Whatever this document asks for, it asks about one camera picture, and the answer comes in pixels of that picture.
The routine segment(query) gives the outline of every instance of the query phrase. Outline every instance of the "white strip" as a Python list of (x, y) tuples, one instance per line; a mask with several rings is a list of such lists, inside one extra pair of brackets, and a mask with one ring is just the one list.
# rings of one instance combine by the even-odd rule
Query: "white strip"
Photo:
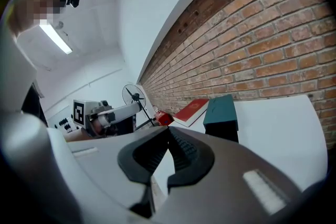
[(89, 155), (89, 154), (92, 154), (92, 153), (95, 153), (95, 152), (98, 152), (98, 149), (96, 147), (91, 147), (91, 148), (87, 148), (85, 150), (75, 151), (72, 154), (75, 158), (78, 158), (78, 157)]
[(275, 214), (286, 206), (285, 201), (277, 195), (256, 170), (246, 172), (243, 179), (269, 215)]
[(58, 33), (50, 24), (40, 24), (40, 27), (62, 51), (64, 51), (66, 54), (72, 52), (70, 47), (63, 41), (63, 39), (58, 35)]

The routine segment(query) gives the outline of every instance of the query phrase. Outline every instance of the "white ceiling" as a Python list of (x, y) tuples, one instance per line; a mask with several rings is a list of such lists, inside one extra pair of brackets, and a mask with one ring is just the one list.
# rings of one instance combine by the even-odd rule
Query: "white ceiling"
[(67, 6), (54, 18), (54, 26), (64, 23), (59, 35), (72, 48), (66, 55), (41, 30), (35, 27), (18, 38), (18, 43), (38, 67), (55, 70), (75, 58), (117, 46), (117, 0), (80, 0), (79, 6)]

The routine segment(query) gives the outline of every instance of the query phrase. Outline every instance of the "standing fan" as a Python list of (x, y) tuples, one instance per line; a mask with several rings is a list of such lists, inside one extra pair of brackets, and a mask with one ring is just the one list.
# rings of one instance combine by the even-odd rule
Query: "standing fan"
[(122, 98), (125, 102), (125, 104), (132, 104), (134, 102), (138, 102), (143, 112), (145, 112), (147, 118), (150, 120), (152, 125), (154, 126), (154, 123), (152, 122), (152, 119), (148, 116), (145, 106), (146, 106), (146, 98), (143, 92), (135, 85), (128, 84), (124, 86), (122, 89)]

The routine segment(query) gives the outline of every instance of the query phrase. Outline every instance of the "ceiling light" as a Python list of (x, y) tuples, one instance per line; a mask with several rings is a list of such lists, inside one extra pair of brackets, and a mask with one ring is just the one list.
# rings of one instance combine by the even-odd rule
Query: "ceiling light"
[(40, 27), (62, 51), (66, 54), (72, 53), (72, 49), (70, 49), (50, 24), (42, 24)]

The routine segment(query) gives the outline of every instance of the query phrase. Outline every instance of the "red box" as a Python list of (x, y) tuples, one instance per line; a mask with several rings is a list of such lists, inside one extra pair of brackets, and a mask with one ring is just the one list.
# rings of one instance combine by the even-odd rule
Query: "red box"
[(160, 110), (157, 111), (154, 116), (161, 126), (166, 126), (166, 125), (169, 125), (173, 122), (173, 120), (172, 120), (172, 118), (170, 117), (169, 114), (167, 114), (163, 111), (160, 111)]

